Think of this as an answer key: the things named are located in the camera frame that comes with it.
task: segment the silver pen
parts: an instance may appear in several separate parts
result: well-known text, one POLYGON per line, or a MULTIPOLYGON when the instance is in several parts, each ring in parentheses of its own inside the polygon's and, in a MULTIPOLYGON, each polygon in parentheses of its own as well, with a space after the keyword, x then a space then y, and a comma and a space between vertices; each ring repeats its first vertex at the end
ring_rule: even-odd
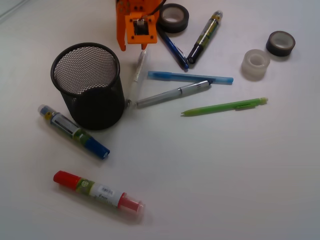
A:
POLYGON ((177 97, 185 95, 185 94, 191 94, 193 92, 198 91, 201 88, 205 88, 205 87, 210 86, 212 83, 213 83, 213 81, 210 79, 210 80, 206 80, 206 81, 192 83, 187 86, 182 86, 182 87, 179 87, 179 88, 171 90, 171 91, 166 91, 166 92, 160 93, 155 96, 151 96, 151 97, 147 97, 147 98, 138 100, 136 102, 136 106, 137 106, 137 108, 143 108, 143 107, 146 107, 149 105, 156 104, 157 102, 177 98, 177 97))

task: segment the orange plastic object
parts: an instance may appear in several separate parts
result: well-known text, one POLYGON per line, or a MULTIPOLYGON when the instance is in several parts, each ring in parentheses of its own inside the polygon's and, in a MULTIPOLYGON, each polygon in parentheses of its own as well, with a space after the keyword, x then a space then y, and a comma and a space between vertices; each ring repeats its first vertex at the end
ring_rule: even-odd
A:
POLYGON ((116 39, 122 51, 126 50, 125 34, 128 44, 141 44, 143 50, 147 44, 157 43, 156 23, 159 11, 145 19, 149 35, 135 35, 133 22, 146 13, 151 13, 161 2, 162 0, 116 0, 116 39))

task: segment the black mesh pencil holder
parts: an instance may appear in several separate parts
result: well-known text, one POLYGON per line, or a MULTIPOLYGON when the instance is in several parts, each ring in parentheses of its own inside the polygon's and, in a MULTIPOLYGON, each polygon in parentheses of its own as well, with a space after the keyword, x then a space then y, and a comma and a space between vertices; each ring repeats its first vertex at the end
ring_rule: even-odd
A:
POLYGON ((73 45, 54 60, 51 79, 73 119, 89 130, 115 124, 125 108, 117 56, 97 43, 73 45))

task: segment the orange bracket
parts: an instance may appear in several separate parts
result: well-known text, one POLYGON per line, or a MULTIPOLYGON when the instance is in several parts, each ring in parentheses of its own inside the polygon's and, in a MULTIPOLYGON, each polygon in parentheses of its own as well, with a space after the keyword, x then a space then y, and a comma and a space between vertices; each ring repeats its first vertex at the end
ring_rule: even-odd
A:
POLYGON ((162 0, 117 0, 116 1, 116 38, 122 51, 126 50, 125 35, 128 44, 141 44, 144 50, 147 44, 157 43, 156 23, 159 12, 144 19, 147 24, 145 34, 137 33, 137 20, 151 13, 162 0))

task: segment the clear tape roll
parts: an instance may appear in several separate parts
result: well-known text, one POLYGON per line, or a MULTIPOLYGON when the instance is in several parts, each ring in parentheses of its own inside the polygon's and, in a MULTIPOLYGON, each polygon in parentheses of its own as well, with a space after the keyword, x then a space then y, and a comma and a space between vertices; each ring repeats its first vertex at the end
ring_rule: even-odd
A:
POLYGON ((270 57, 266 52, 252 49, 244 55, 241 67, 245 73, 253 77, 261 77, 266 73, 269 64, 270 57))

